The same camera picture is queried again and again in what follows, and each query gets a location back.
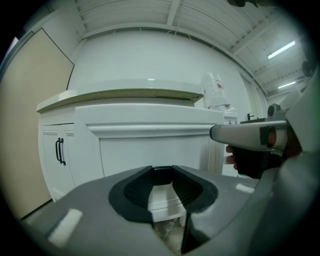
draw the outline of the ceiling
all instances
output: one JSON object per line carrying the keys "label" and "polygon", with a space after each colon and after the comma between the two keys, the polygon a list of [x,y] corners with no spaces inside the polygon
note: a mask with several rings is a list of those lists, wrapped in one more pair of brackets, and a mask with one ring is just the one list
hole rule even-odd
{"label": "ceiling", "polygon": [[[239,63],[266,96],[303,81],[306,60],[297,28],[280,9],[235,7],[227,0],[67,0],[81,38],[137,28],[162,29],[207,42]],[[272,59],[268,55],[295,40]]]}

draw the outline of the clear plastic container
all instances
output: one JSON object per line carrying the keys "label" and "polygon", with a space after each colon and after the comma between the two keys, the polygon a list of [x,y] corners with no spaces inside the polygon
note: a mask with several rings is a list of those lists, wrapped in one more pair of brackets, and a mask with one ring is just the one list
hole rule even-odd
{"label": "clear plastic container", "polygon": [[218,74],[214,75],[212,72],[205,73],[201,78],[201,87],[206,109],[227,104],[225,89]]}

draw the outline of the white countertop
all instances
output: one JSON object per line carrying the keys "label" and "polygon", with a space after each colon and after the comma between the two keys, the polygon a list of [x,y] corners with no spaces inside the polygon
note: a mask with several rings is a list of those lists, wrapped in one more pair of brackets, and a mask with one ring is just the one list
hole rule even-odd
{"label": "white countertop", "polygon": [[197,102],[203,97],[201,86],[195,83],[160,79],[124,79],[88,84],[70,89],[39,103],[41,113],[64,105],[109,98],[172,98]]}

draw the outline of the gray plastic surface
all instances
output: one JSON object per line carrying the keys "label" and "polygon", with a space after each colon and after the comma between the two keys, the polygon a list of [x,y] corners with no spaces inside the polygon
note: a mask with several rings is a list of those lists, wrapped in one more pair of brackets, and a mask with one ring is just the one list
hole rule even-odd
{"label": "gray plastic surface", "polygon": [[[212,182],[218,189],[213,205],[201,213],[192,213],[187,223],[193,236],[204,234],[210,240],[186,255],[256,255],[272,248],[270,245],[280,243],[302,219],[314,199],[320,185],[318,166],[318,157],[302,155],[288,160],[280,172],[277,168],[266,170],[261,180],[222,176],[179,166]],[[83,217],[63,252],[80,256],[173,255],[154,233],[151,224],[127,221],[109,204],[111,187],[143,168],[75,188],[32,225],[47,237],[68,209],[78,209]],[[237,184],[255,188],[255,191],[238,190]]]}

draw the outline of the white cabinet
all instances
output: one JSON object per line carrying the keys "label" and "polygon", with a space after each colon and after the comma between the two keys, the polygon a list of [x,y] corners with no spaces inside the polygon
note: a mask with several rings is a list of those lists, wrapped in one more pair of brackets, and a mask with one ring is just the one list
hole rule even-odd
{"label": "white cabinet", "polygon": [[[183,165],[221,173],[223,145],[211,140],[209,132],[223,122],[220,111],[186,106],[126,103],[77,107],[74,183],[78,186],[148,165]],[[148,209],[155,222],[185,213],[171,184],[153,188]]]}
{"label": "white cabinet", "polygon": [[53,200],[75,187],[70,162],[74,160],[73,128],[73,124],[42,126],[39,135],[41,167]]}

